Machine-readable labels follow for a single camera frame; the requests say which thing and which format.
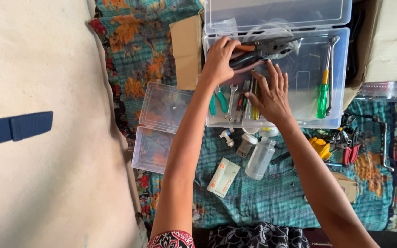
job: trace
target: white elbow connector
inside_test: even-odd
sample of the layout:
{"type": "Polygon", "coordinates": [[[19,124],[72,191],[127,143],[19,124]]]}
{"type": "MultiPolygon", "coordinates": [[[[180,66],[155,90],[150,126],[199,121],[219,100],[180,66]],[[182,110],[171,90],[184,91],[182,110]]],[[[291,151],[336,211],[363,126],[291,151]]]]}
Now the white elbow connector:
{"type": "Polygon", "coordinates": [[[225,129],[223,132],[221,132],[220,134],[220,138],[226,138],[226,144],[228,144],[228,146],[233,147],[234,146],[234,140],[232,138],[229,137],[229,135],[231,133],[234,132],[234,128],[229,128],[229,129],[225,129]]]}

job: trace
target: woman's left hand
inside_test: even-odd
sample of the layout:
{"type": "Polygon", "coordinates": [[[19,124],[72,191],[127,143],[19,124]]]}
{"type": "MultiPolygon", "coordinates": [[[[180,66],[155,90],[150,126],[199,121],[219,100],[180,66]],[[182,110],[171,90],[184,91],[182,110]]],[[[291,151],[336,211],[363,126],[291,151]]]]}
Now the woman's left hand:
{"type": "Polygon", "coordinates": [[[217,86],[234,76],[234,70],[229,67],[234,48],[240,45],[238,40],[230,40],[224,36],[213,44],[208,50],[208,58],[201,72],[201,80],[212,86],[217,86]]]}

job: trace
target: pliers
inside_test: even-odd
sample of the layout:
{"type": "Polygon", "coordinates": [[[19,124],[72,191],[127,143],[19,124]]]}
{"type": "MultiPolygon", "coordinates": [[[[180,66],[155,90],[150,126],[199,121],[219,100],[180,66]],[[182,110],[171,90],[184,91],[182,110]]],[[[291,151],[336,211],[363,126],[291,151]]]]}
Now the pliers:
{"type": "Polygon", "coordinates": [[[360,128],[357,127],[355,129],[355,132],[353,133],[352,143],[344,149],[344,153],[342,155],[342,160],[345,165],[349,165],[349,162],[354,163],[356,158],[358,157],[358,151],[361,146],[361,144],[358,144],[359,134],[360,134],[360,128]]]}
{"type": "MultiPolygon", "coordinates": [[[[220,86],[215,87],[214,89],[215,95],[217,95],[218,101],[220,102],[221,105],[221,110],[223,113],[228,112],[228,100],[226,97],[224,97],[223,93],[220,90],[220,86]]],[[[211,102],[209,103],[209,111],[211,112],[211,115],[215,115],[217,113],[217,110],[215,109],[215,95],[212,94],[211,97],[211,102]]]]}
{"type": "Polygon", "coordinates": [[[264,64],[267,59],[281,59],[297,49],[297,40],[275,38],[243,43],[235,47],[229,67],[238,74],[264,64]]]}

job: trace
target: hand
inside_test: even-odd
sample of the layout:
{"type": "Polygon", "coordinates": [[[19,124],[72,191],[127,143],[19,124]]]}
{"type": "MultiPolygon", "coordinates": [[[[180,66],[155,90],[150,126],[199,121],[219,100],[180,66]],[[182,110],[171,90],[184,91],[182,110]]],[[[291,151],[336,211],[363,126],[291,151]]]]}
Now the hand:
{"type": "Polygon", "coordinates": [[[261,89],[261,99],[254,94],[246,92],[245,96],[251,101],[267,121],[274,123],[277,127],[295,121],[287,99],[289,88],[287,73],[282,74],[278,64],[273,66],[270,59],[266,62],[267,70],[270,75],[270,87],[267,85],[266,78],[256,71],[251,71],[261,89]]]}
{"type": "Polygon", "coordinates": [[[230,40],[227,36],[215,42],[208,50],[208,58],[201,72],[201,78],[213,86],[231,79],[234,70],[229,67],[229,59],[237,45],[240,45],[240,41],[230,40]]]}

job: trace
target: navy blue belt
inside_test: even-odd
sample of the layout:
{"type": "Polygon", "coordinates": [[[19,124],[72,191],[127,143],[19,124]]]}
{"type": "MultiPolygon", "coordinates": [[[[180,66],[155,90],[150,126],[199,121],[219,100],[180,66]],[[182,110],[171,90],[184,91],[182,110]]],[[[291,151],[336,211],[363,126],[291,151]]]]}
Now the navy blue belt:
{"type": "Polygon", "coordinates": [[[48,132],[52,129],[53,111],[0,118],[0,143],[48,132]]]}

